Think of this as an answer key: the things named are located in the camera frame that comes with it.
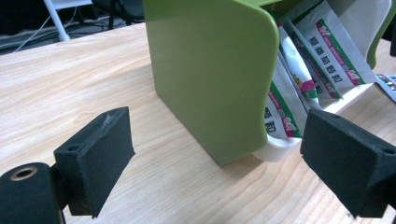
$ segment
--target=packet with green text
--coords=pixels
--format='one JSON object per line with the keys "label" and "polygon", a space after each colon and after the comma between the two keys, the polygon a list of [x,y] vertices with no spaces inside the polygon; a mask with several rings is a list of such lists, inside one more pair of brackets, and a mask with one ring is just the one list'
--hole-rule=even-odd
{"label": "packet with green text", "polygon": [[341,92],[335,86],[326,67],[322,63],[319,63],[319,56],[309,48],[304,37],[288,18],[285,19],[285,29],[290,34],[292,42],[303,57],[306,67],[314,80],[319,101],[323,103],[331,99],[342,98]]}
{"label": "packet with green text", "polygon": [[375,82],[375,74],[361,56],[327,1],[295,24],[308,47],[319,57],[340,92]]}
{"label": "packet with green text", "polygon": [[280,52],[287,64],[284,64],[284,66],[289,68],[292,80],[297,84],[299,87],[298,91],[301,92],[308,104],[316,109],[321,109],[318,104],[318,93],[314,80],[309,74],[303,58],[300,56],[300,53],[295,48],[283,26],[278,25],[278,31]]}
{"label": "packet with green text", "polygon": [[304,133],[306,117],[303,105],[293,89],[287,72],[282,62],[277,58],[265,106],[265,129],[275,138],[301,138]]}

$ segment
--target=light wood surface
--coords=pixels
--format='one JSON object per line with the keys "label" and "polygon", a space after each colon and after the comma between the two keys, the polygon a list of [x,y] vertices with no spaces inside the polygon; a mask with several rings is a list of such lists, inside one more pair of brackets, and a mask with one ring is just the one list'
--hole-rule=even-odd
{"label": "light wood surface", "polygon": [[[389,43],[378,73],[396,74]],[[157,97],[145,24],[0,57],[0,175],[53,150],[107,110],[129,106],[136,155],[99,218],[67,223],[391,223],[354,219],[296,150],[218,167]],[[396,145],[396,106],[377,87],[341,114]]]}

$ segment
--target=screw hole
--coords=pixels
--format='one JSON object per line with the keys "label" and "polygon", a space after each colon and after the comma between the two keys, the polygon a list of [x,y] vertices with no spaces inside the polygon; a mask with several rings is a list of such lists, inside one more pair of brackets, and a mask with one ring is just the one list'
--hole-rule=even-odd
{"label": "screw hole", "polygon": [[393,154],[396,153],[394,150],[389,149],[389,148],[381,148],[381,150],[382,150],[385,154],[389,154],[389,155],[393,155]]}
{"label": "screw hole", "polygon": [[35,175],[35,173],[37,173],[37,168],[35,166],[28,166],[15,172],[10,179],[12,181],[20,181]]}
{"label": "screw hole", "polygon": [[67,149],[67,151],[76,151],[79,149],[79,146],[72,146]]}

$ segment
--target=green container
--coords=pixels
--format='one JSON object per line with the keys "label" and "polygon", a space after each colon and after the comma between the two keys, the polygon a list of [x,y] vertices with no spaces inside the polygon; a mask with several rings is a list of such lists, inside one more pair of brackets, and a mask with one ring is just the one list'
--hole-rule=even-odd
{"label": "green container", "polygon": [[267,143],[263,110],[279,45],[267,10],[300,1],[276,2],[143,2],[157,94],[219,165]]}

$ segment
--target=black chair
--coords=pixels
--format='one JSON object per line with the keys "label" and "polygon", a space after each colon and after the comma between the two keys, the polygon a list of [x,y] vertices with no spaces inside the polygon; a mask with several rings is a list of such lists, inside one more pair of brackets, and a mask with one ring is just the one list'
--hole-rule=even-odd
{"label": "black chair", "polygon": [[92,0],[93,5],[108,12],[108,29],[113,29],[114,16],[125,20],[127,25],[145,21],[142,0]]}

